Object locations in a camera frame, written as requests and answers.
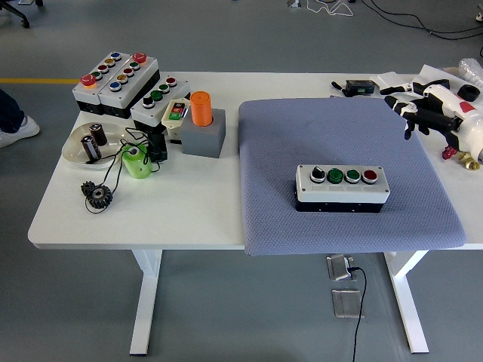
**blue jeans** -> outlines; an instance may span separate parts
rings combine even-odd
[[[25,114],[20,110],[15,99],[0,89],[0,130],[16,133],[24,117]]]

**black wire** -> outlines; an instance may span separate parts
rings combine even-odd
[[[384,17],[380,12],[378,12],[376,9],[370,7],[368,4],[366,4],[366,2],[364,0],[362,0],[362,4],[364,4],[366,7],[370,8],[372,11],[374,11],[376,14],[378,14],[380,17],[382,17],[383,19],[389,21],[390,23],[393,23],[395,25],[399,25],[399,26],[403,26],[403,27],[406,27],[406,28],[413,28],[413,29],[424,29],[426,30],[430,35],[433,35],[435,36],[436,38],[440,38],[440,39],[444,39],[444,40],[462,40],[462,39],[468,39],[468,38],[474,38],[476,36],[479,36],[479,35],[483,35],[483,32],[480,32],[478,34],[473,34],[473,35],[467,35],[467,36],[461,36],[459,38],[448,38],[448,37],[445,37],[445,36],[441,36],[441,35],[438,35],[438,34],[457,34],[457,33],[460,33],[460,32],[469,32],[471,30],[476,30],[476,29],[481,29],[483,28],[483,26],[477,26],[475,28],[471,28],[471,29],[465,29],[465,30],[459,30],[459,31],[456,31],[456,32],[439,32],[437,30],[433,30],[433,29],[429,29],[427,28],[423,22],[421,21],[421,19],[414,15],[414,14],[405,14],[405,13],[391,13],[391,12],[388,12],[388,11],[385,11],[383,9],[381,9],[375,2],[374,0],[371,0],[371,3],[379,10],[379,11],[382,11],[383,13],[385,14],[388,14],[388,15],[396,15],[396,16],[406,16],[406,17],[414,17],[416,18],[416,20],[418,21],[419,24],[421,24],[421,26],[413,26],[413,25],[407,25],[407,24],[401,24],[401,23],[397,23],[393,20],[390,20],[388,19],[387,17]]]
[[[143,146],[146,146],[146,145],[152,145],[154,148],[156,148],[157,150],[159,150],[150,140],[149,138],[147,137],[147,135],[136,129],[136,128],[130,128],[130,127],[126,127],[125,130],[136,140],[142,140],[144,139],[143,141],[139,142],[139,143],[131,143],[131,142],[128,142],[127,140],[125,139],[121,139],[120,140],[120,143],[122,145],[122,147],[114,154],[114,155],[109,155],[109,156],[106,156],[106,157],[103,157],[103,158],[99,158],[99,160],[102,160],[102,159],[106,159],[106,158],[111,158],[111,157],[114,157],[114,159],[112,160],[112,163],[110,164],[109,168],[107,169],[107,172],[106,172],[106,175],[104,177],[104,180],[102,181],[102,183],[100,183],[99,185],[95,185],[95,187],[93,188],[96,189],[97,187],[99,186],[102,186],[104,185],[104,183],[107,181],[107,177],[109,175],[109,172],[111,171],[112,169],[112,166],[114,166],[115,164],[115,160],[117,159],[117,157],[119,156],[119,154],[121,154],[121,159],[122,159],[122,156],[124,155],[124,153],[126,152],[129,152],[128,150],[126,151],[122,151],[122,149],[126,146],[132,146],[132,147],[136,147],[137,149],[139,149],[140,152],[142,152],[144,154],[144,158],[143,158],[143,164],[147,164],[149,162],[149,156],[148,156],[148,152],[144,152],[139,146],[140,145],[143,145]],[[136,132],[138,133],[141,133],[142,135],[140,137],[136,137],[135,135],[133,135],[133,133],[131,132],[131,130],[135,130]],[[114,186],[114,189],[112,190],[112,195],[114,195],[114,192],[115,190],[118,188],[119,186],[119,179],[121,178],[121,170],[122,170],[122,161],[121,161],[121,165],[119,166],[119,170],[118,170],[118,174],[117,174],[117,177],[115,179],[115,186]],[[158,165],[158,170],[156,171],[152,171],[152,172],[158,172],[160,169],[161,169],[161,166],[159,164],[159,162],[156,162],[156,164]],[[85,208],[90,212],[90,213],[102,213],[110,204],[106,205],[103,209],[101,209],[100,211],[98,212],[94,212],[92,211],[91,209],[89,209],[88,207],[88,196],[85,197]]]
[[[349,268],[350,272],[353,272],[355,270],[360,270],[362,274],[364,275],[364,292],[362,292],[362,298],[361,298],[361,308],[359,309],[359,319],[357,320],[357,327],[355,328],[355,333],[354,333],[354,352],[352,353],[352,362],[355,361],[355,347],[357,346],[357,332],[359,330],[359,324],[361,323],[361,316],[362,316],[362,305],[364,303],[364,297],[365,297],[365,291],[368,286],[368,279],[365,276],[364,270],[362,268],[359,268],[358,266],[354,268]]]

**black gear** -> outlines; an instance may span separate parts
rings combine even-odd
[[[96,188],[96,185],[92,181],[86,181],[81,185],[81,191],[84,196],[87,196],[91,193],[92,190]]]
[[[94,209],[103,209],[111,203],[112,192],[109,187],[101,185],[93,189],[89,195],[86,195],[86,198]]]

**table leg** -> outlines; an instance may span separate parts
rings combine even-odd
[[[408,279],[406,278],[406,274],[427,252],[428,250],[384,253],[411,353],[429,352],[420,318],[417,315],[416,305],[414,304],[411,289],[409,288]]]
[[[162,250],[132,250],[132,252],[143,271],[143,283],[129,353],[131,355],[147,355]]]

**gray fabric pad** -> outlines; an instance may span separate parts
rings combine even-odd
[[[247,254],[373,253],[464,244],[463,227],[416,132],[405,140],[405,120],[383,100],[257,100],[242,103],[238,111]],[[445,146],[441,137],[441,150]],[[294,195],[298,164],[382,166],[391,194],[380,213],[300,213]]]

